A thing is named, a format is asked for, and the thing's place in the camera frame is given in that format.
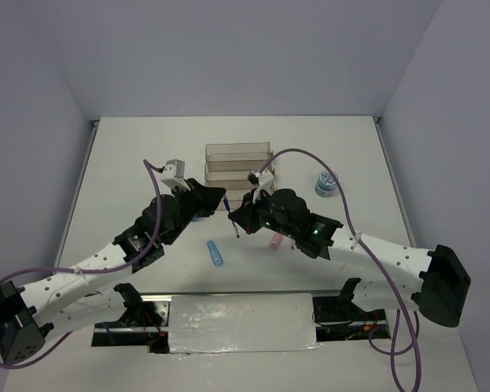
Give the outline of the blue pen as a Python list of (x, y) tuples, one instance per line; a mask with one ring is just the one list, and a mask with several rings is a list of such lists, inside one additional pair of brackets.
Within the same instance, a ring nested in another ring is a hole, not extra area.
[(231, 224), (232, 224), (232, 226), (234, 228), (235, 237), (236, 238), (240, 238), (240, 233), (238, 231), (238, 226), (236, 225), (236, 223), (233, 220), (231, 221)]

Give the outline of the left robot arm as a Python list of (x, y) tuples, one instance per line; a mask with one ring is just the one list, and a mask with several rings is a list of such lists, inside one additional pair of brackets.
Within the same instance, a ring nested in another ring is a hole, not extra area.
[(125, 278), (164, 255), (194, 217), (209, 217), (225, 189), (189, 178), (157, 194), (135, 223), (93, 256), (21, 287), (14, 275), (0, 280), (0, 368), (21, 369), (42, 359), (51, 339), (95, 323), (137, 324), (148, 314), (140, 293)]

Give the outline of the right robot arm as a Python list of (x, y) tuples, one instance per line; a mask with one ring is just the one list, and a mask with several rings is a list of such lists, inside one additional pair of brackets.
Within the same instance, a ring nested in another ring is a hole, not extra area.
[(406, 306), (443, 327), (457, 327), (471, 278), (457, 254), (444, 245), (435, 249), (407, 247), (366, 234), (352, 234), (340, 221), (313, 213), (291, 189), (243, 197), (229, 219), (247, 234), (269, 229), (292, 239), (309, 258), (323, 258), (384, 277), (348, 278), (341, 288), (339, 311), (347, 319), (364, 312)]

